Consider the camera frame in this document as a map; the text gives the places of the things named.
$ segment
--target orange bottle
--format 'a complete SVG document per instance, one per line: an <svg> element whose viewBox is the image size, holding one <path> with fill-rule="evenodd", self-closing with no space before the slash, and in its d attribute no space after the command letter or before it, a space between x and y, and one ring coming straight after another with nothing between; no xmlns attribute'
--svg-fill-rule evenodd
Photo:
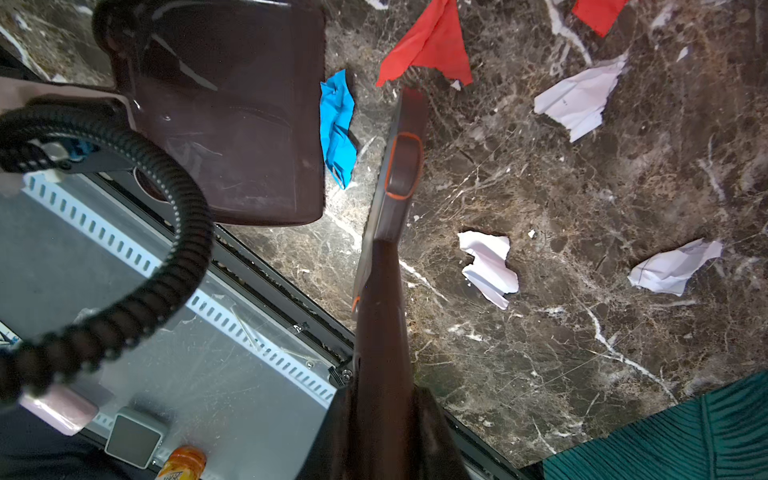
<svg viewBox="0 0 768 480"><path fill-rule="evenodd" d="M205 462L205 454L200 449L181 446L170 454L155 480L200 480Z"/></svg>

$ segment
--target brown marble surface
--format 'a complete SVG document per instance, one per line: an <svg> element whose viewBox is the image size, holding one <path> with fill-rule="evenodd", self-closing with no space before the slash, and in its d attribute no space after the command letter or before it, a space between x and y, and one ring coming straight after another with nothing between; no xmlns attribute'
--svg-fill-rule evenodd
<svg viewBox="0 0 768 480"><path fill-rule="evenodd" d="M549 2L459 0L475 83L455 91L423 68L374 86L426 0L385 11L326 0L326 72L355 75L353 183L327 178L311 227L234 229L350 326L396 92L421 88L426 165L400 249L417 380L518 466L768 367L768 4L632 0L603 39L570 14L573 1ZM49 78L109 84L82 8L93 6L4 0L0 43ZM553 35L550 12L583 50ZM536 94L625 51L596 131L571 144L533 113ZM461 274L467 229L511 241L521 290L507 311ZM722 240L723 256L681 298L630 286L634 264L698 237Z"/></svg>

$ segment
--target crumpled blue paper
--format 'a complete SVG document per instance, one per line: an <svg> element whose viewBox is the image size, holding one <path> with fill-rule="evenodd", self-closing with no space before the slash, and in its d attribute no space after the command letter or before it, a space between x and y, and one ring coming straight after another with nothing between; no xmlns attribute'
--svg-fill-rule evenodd
<svg viewBox="0 0 768 480"><path fill-rule="evenodd" d="M357 161L357 149L349 139L349 123L355 101L346 86L346 70L320 83L320 145L323 159L339 187L346 189Z"/></svg>

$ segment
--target red paper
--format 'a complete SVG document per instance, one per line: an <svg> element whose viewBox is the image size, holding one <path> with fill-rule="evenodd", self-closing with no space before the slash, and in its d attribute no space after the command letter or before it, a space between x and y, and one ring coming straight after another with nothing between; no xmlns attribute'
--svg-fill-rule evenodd
<svg viewBox="0 0 768 480"><path fill-rule="evenodd" d="M574 15L604 37L616 22L621 9L629 0L577 0Z"/></svg>
<svg viewBox="0 0 768 480"><path fill-rule="evenodd" d="M411 65L437 68L447 78L472 83L456 0L432 0L382 62L376 86L395 80Z"/></svg>

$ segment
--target green striped cloth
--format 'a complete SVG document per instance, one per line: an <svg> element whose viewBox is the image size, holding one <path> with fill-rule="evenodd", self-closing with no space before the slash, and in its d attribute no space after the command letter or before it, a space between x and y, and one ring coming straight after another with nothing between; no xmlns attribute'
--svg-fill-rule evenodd
<svg viewBox="0 0 768 480"><path fill-rule="evenodd" d="M543 461L546 480L768 479L768 371Z"/></svg>

